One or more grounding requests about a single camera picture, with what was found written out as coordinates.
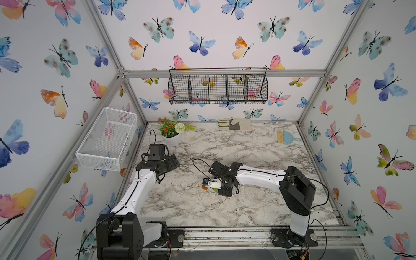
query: white flower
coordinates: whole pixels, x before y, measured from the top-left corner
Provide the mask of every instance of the white flower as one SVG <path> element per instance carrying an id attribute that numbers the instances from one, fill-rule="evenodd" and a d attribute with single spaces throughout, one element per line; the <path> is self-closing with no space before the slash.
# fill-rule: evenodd
<path id="1" fill-rule="evenodd" d="M 185 132 L 185 125 L 184 125 L 183 123 L 177 123 L 177 124 L 175 125 L 175 131 L 176 131 L 178 134 L 182 134 L 182 133 L 184 133 L 184 132 Z"/>

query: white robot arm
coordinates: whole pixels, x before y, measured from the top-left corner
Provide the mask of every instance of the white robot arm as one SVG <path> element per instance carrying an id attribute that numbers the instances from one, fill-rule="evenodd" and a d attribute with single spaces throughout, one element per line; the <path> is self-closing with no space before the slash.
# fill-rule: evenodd
<path id="1" fill-rule="evenodd" d="M 111 215 L 100 215 L 98 218 L 98 259 L 136 260 L 144 246 L 150 243 L 163 246 L 167 242 L 167 228 L 164 222 L 150 222 L 140 226 L 137 218 L 150 189 L 156 182 L 160 183 L 159 177 L 179 167 L 174 155 L 160 156 L 164 153 L 164 148 L 161 149 L 160 146 L 163 145 L 151 145 L 149 160 L 142 160 L 137 166 L 134 181 L 113 208 Z M 282 193 L 291 210 L 289 240 L 292 244 L 303 245 L 316 188 L 297 168 L 289 166 L 287 170 L 263 170 L 241 163 L 233 163 L 227 167 L 216 161 L 209 172 L 216 178 L 206 178 L 203 184 L 206 187 L 217 188 L 218 194 L 222 196 L 231 197 L 233 187 L 247 184 Z"/>

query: black wire basket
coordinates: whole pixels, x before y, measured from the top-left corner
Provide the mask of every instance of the black wire basket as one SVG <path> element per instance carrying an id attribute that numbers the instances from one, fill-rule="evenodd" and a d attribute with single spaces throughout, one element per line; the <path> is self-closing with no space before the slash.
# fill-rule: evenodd
<path id="1" fill-rule="evenodd" d="M 169 70 L 169 102 L 171 104 L 264 104 L 267 101 L 266 68 L 246 70 L 241 74 L 203 69 L 183 69 L 180 74 Z"/>

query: potted plant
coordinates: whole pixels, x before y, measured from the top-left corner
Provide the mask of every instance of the potted plant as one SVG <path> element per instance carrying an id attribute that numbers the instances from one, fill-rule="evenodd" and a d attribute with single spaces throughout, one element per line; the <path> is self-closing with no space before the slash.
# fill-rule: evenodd
<path id="1" fill-rule="evenodd" d="M 195 131 L 196 126 L 189 123 L 180 123 L 176 120 L 159 119 L 160 134 L 169 146 L 177 146 L 182 140 L 182 134 L 186 131 Z"/>

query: white flower pot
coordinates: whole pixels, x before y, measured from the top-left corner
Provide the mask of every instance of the white flower pot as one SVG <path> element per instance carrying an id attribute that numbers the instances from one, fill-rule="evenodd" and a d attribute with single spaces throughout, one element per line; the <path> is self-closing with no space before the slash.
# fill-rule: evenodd
<path id="1" fill-rule="evenodd" d="M 164 137 L 162 136 L 163 140 L 165 140 L 168 146 L 177 146 L 182 140 L 182 134 L 178 134 L 174 137 Z"/>

